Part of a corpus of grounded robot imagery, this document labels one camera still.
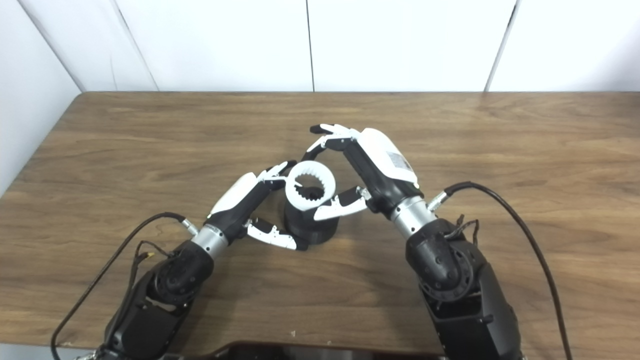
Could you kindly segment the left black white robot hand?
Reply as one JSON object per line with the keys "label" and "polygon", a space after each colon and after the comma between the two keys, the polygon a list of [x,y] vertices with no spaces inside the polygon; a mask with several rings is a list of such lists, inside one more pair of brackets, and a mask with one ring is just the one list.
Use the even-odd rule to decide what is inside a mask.
{"label": "left black white robot hand", "polygon": [[262,218],[252,218],[272,192],[283,189],[287,182],[285,171],[297,161],[284,161],[256,175],[245,173],[222,195],[206,217],[201,231],[192,241],[215,258],[222,248],[246,236],[260,242],[293,251],[304,252],[309,244],[283,231]]}

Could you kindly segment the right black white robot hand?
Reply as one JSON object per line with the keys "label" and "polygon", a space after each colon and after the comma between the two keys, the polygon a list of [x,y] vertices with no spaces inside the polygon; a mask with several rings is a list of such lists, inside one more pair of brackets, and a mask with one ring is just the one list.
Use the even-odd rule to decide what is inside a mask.
{"label": "right black white robot hand", "polygon": [[362,131],[339,124],[318,124],[310,132],[320,135],[302,156],[313,161],[325,150],[343,153],[363,186],[348,189],[320,205],[315,218],[327,220],[368,208],[394,221],[409,199],[423,199],[418,176],[389,137],[377,129]]}

